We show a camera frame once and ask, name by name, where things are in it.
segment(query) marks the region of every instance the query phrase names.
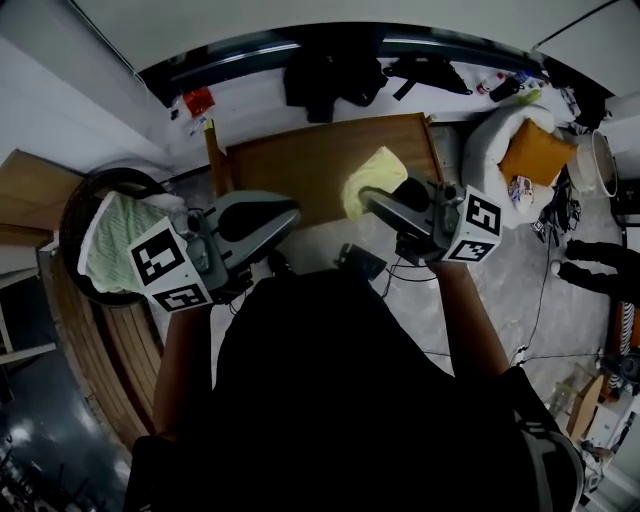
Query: forearm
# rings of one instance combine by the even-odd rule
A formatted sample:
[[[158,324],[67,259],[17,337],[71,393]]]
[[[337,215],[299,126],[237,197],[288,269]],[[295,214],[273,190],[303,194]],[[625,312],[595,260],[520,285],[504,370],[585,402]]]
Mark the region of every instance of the forearm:
[[[153,399],[156,435],[177,440],[211,392],[211,307],[174,313]]]
[[[509,360],[466,265],[443,264],[434,272],[456,378],[476,381],[504,373]]]

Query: white bucket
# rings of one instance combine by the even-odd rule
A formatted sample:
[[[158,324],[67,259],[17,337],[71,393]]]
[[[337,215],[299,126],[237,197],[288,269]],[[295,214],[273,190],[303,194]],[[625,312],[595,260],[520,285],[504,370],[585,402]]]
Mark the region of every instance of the white bucket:
[[[575,156],[567,163],[574,188],[595,196],[614,197],[618,191],[618,173],[607,139],[599,131],[579,135]]]

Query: dark floor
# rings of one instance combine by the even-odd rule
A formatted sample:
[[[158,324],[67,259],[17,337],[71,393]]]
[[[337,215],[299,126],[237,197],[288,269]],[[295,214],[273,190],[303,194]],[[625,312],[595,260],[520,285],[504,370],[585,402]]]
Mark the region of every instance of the dark floor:
[[[55,341],[58,337],[44,287],[31,278],[0,290],[9,335],[15,350]],[[88,478],[81,496],[104,509],[120,511],[129,468],[85,403],[61,349],[26,366],[5,366],[13,401],[0,410],[0,447],[13,447],[18,467],[35,464],[46,479],[74,492]]]

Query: black wicker basket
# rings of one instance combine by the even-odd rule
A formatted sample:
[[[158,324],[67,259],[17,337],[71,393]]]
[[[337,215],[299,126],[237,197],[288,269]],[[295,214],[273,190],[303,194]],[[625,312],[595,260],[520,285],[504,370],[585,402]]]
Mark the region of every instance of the black wicker basket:
[[[109,169],[87,176],[67,201],[60,223],[60,251],[67,273],[84,295],[99,304],[118,307],[132,304],[142,295],[132,292],[100,293],[91,279],[78,274],[77,270],[84,235],[102,199],[111,190],[134,199],[165,192],[153,178],[135,169]]]

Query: green object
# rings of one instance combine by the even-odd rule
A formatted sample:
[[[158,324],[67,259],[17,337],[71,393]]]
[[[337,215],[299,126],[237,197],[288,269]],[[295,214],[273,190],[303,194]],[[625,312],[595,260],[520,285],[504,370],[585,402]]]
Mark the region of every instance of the green object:
[[[141,293],[127,247],[166,216],[160,208],[109,192],[82,241],[78,273],[100,293]]]
[[[524,96],[518,96],[518,103],[520,103],[520,105],[529,105],[530,103],[538,101],[540,98],[542,98],[540,89],[534,89]]]

